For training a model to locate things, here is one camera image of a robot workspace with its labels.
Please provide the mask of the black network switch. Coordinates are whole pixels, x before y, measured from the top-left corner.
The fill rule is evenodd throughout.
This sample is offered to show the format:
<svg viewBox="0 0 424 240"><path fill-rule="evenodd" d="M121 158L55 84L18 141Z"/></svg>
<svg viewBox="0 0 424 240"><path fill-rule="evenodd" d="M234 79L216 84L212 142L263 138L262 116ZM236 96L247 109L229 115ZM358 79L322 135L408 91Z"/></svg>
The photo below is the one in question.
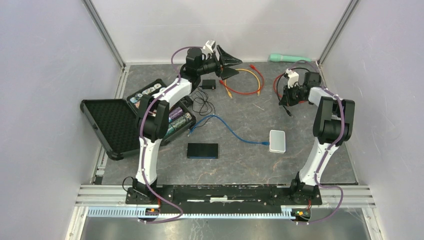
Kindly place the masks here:
<svg viewBox="0 0 424 240"><path fill-rule="evenodd" d="M219 145L217 143L188 143L188 159L218 159Z"/></svg>

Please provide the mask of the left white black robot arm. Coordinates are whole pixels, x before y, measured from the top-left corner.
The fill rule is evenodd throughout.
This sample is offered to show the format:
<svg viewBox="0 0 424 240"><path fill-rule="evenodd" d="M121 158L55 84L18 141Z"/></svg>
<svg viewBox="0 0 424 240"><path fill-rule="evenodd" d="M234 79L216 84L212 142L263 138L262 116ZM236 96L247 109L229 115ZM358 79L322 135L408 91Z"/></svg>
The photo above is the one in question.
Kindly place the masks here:
<svg viewBox="0 0 424 240"><path fill-rule="evenodd" d="M171 107L192 93L203 75L214 73L226 80L237 75L239 71L234 66L242 64L241 59L224 51L214 40L208 40L203 46L186 46L184 50L185 63L181 67L173 65L177 73L175 80L159 93L143 95L137 110L140 156L132 188L145 204L157 198L153 185L157 180L159 147L168 131Z"/></svg>

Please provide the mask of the black power adapter with cord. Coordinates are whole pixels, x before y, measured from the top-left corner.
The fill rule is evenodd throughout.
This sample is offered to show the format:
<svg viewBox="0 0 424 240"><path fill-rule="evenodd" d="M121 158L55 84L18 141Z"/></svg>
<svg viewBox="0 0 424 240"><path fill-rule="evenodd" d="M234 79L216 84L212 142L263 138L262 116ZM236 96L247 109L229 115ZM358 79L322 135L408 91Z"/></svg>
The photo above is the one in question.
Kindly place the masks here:
<svg viewBox="0 0 424 240"><path fill-rule="evenodd" d="M209 95L206 90L215 90L215 79L204 79L200 86L190 95L193 104L191 109L200 116L214 115L216 113L215 106L209 101Z"/></svg>

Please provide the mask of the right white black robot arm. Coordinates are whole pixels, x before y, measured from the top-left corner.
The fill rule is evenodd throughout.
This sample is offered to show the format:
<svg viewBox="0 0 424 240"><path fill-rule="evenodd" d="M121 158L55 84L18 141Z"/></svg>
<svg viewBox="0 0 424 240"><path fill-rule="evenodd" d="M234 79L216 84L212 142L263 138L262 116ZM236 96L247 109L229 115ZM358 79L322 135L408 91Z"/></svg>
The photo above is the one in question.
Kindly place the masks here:
<svg viewBox="0 0 424 240"><path fill-rule="evenodd" d="M317 106L312 126L314 144L303 168L292 180L289 199L302 204L309 197L318 195L321 176L331 156L348 141L353 133L355 102L343 99L322 86L318 72L305 73L303 84L299 83L299 74L287 69L283 74L287 85L278 99L279 105L287 108L301 102Z"/></svg>

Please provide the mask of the white plastic box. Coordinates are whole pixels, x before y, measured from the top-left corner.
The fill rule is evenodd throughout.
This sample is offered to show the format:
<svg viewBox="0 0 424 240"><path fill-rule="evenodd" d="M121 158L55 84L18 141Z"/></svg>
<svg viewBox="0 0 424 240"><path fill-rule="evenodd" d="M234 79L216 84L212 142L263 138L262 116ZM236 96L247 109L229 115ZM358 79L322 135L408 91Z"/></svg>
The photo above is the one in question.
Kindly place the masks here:
<svg viewBox="0 0 424 240"><path fill-rule="evenodd" d="M284 154L286 152L286 133L283 130L270 130L268 150L271 153Z"/></svg>

